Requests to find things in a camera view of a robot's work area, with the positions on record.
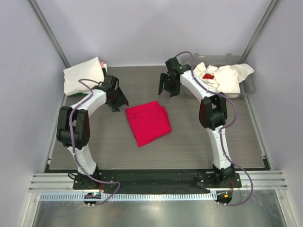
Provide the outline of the pink t shirt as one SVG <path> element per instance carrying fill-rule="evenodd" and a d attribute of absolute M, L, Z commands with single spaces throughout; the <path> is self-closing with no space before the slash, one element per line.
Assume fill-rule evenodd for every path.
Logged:
<path fill-rule="evenodd" d="M 167 110 L 158 101 L 129 107 L 125 113 L 138 147 L 172 131 Z"/>

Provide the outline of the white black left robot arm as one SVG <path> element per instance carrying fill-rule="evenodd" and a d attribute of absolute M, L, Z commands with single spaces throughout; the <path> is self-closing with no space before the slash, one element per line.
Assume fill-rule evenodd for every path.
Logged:
<path fill-rule="evenodd" d="M 72 106 L 63 106 L 59 110 L 56 138 L 66 147 L 77 165 L 78 175 L 91 189 L 97 188 L 101 181 L 99 169 L 93 160 L 88 143 L 90 140 L 89 117 L 102 105 L 108 105 L 112 112 L 129 102 L 120 88 L 117 77 L 105 75 L 104 80 L 79 79 L 78 82 L 89 93 Z"/>

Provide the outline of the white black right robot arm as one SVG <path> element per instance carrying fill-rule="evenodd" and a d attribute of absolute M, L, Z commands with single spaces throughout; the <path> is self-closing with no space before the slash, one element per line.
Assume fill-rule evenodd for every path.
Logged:
<path fill-rule="evenodd" d="M 213 151 L 213 180 L 219 187 L 231 185 L 235 178 L 235 167 L 229 157 L 225 135 L 227 120 L 226 96 L 208 87 L 195 75 L 190 65 L 181 65 L 176 57 L 165 62 L 167 73 L 161 73 L 158 94 L 163 91 L 170 97 L 180 94 L 185 86 L 200 102 L 199 122 L 206 129 Z"/>

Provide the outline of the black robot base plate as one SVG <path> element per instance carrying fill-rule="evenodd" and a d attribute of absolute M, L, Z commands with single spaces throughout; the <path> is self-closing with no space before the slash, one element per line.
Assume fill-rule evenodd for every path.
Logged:
<path fill-rule="evenodd" d="M 242 187 L 239 174 L 218 183 L 210 169 L 100 170 L 99 179 L 120 182 L 118 194 L 198 194 Z"/>

